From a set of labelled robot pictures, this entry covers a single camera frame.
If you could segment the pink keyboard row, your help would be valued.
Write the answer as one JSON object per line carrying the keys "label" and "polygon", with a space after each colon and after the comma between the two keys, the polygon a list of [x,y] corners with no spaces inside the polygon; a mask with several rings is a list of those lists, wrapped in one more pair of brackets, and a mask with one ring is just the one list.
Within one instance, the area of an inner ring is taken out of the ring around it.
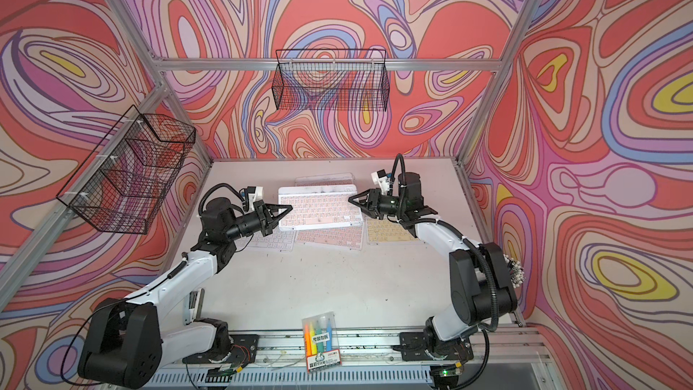
{"label": "pink keyboard row", "polygon": [[313,246],[361,250],[363,247],[363,228],[338,227],[337,229],[303,230],[297,234],[296,241]]}

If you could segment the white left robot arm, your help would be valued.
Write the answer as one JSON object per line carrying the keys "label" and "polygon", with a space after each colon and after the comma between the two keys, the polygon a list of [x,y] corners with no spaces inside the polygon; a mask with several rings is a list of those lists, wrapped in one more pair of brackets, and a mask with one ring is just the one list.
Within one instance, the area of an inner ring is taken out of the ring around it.
{"label": "white left robot arm", "polygon": [[123,299],[106,299],[92,312],[77,365],[84,386],[139,389],[163,366],[187,358],[218,363],[232,353],[225,321],[199,319],[165,332],[162,321],[227,266],[238,251],[236,240],[270,236],[292,206],[266,203],[253,187],[232,191],[240,200],[234,204],[213,195],[219,188],[211,187],[200,199],[198,241],[176,267]]}

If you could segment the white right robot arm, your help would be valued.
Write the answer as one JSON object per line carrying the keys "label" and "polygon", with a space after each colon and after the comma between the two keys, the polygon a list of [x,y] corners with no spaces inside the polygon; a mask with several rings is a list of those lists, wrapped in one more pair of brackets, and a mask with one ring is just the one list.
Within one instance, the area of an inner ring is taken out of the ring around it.
{"label": "white right robot arm", "polygon": [[390,218],[449,264],[450,304],[427,321],[431,343],[495,332],[501,318],[517,308],[514,275],[522,269],[496,243],[477,242],[442,220],[425,204],[417,173],[393,178],[381,170],[373,179],[375,188],[350,196],[348,202],[373,220]]}

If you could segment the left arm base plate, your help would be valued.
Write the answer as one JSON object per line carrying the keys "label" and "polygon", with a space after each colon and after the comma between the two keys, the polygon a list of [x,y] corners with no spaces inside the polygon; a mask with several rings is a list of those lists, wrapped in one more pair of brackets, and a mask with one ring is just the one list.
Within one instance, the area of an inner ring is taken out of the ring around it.
{"label": "left arm base plate", "polygon": [[209,350],[185,357],[182,363],[246,367],[256,360],[258,342],[258,334],[231,334],[225,341],[215,341]]}

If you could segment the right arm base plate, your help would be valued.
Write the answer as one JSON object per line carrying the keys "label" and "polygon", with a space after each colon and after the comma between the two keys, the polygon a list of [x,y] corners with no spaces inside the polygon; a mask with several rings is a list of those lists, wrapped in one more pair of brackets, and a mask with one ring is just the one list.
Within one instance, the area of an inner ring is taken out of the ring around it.
{"label": "right arm base plate", "polygon": [[456,361],[465,364],[474,359],[469,339],[441,341],[427,331],[401,332],[399,342],[392,349],[401,354],[403,361]]}

